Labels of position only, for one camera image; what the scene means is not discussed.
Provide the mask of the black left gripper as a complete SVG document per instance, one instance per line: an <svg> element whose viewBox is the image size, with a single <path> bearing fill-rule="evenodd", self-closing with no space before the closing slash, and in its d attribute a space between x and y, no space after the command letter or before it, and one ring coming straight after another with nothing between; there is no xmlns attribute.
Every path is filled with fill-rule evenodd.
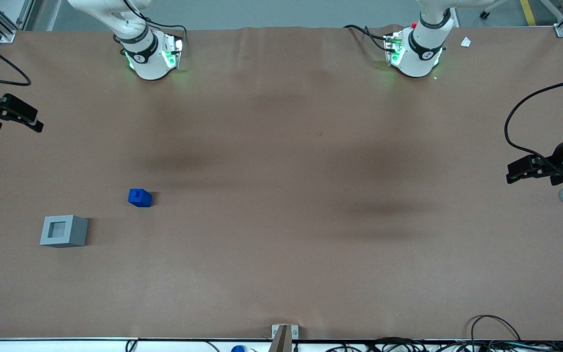
<svg viewBox="0 0 563 352"><path fill-rule="evenodd" d="M555 147L549 160L563 172L563 142ZM545 158L528 154L507 165L506 182L512 184L528 178L551 177L551 185L557 186L563 183L563 176L554 176L555 174L556 170Z"/></svg>

